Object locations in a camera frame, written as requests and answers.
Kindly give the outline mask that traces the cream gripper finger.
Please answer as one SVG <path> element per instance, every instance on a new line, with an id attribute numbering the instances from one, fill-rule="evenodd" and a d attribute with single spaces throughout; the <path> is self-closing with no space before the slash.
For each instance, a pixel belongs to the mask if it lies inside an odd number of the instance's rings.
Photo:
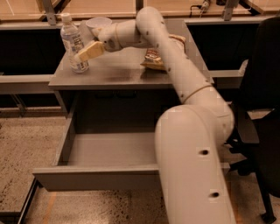
<path id="1" fill-rule="evenodd" d="M 100 41 L 90 41 L 84 48 L 79 50 L 74 59 L 76 62 L 81 63 L 104 54 L 104 45 Z"/>

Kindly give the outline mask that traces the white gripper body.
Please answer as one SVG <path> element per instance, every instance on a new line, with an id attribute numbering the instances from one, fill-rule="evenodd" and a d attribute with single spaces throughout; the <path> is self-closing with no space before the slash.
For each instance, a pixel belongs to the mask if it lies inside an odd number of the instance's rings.
<path id="1" fill-rule="evenodd" d="M 110 25 L 93 29 L 94 36 L 103 43 L 108 52 L 120 51 L 121 47 L 116 37 L 116 26 Z"/>

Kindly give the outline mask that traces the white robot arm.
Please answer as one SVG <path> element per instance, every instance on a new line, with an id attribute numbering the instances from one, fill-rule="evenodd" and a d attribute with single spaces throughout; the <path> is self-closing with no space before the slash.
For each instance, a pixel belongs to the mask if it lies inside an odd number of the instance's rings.
<path id="1" fill-rule="evenodd" d="M 125 47 L 154 47 L 180 105 L 166 110 L 155 130 L 156 159 L 169 224 L 236 224 L 218 150 L 231 135 L 231 108 L 169 37 L 153 7 L 112 24 L 75 55 L 82 62 Z"/>

